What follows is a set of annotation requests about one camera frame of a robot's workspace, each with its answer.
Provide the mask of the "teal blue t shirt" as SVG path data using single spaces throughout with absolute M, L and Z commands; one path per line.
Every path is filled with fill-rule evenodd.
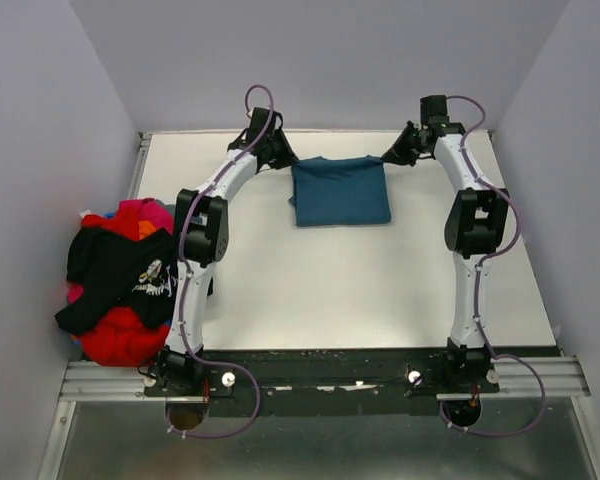
M 384 164 L 380 158 L 315 157 L 291 168 L 298 227 L 370 226 L 391 222 Z

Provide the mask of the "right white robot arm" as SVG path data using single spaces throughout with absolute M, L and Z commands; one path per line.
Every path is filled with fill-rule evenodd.
M 485 339 L 487 280 L 491 257 L 504 237 L 509 206 L 470 152 L 459 123 L 418 126 L 409 121 L 382 161 L 413 166 L 427 156 L 443 167 L 455 191 L 443 232 L 455 268 L 454 319 L 439 371 L 442 384 L 460 392 L 490 369 Z

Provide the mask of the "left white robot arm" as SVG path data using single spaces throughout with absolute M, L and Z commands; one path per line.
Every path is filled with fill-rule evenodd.
M 217 264 L 229 245 L 229 203 L 263 167 L 284 169 L 297 161 L 273 108 L 248 112 L 249 126 L 229 143 L 226 159 L 197 189 L 176 199 L 174 236 L 178 271 L 174 313 L 156 375 L 181 395 L 194 393 L 204 366 L 195 358 L 203 348 L 202 316 Z

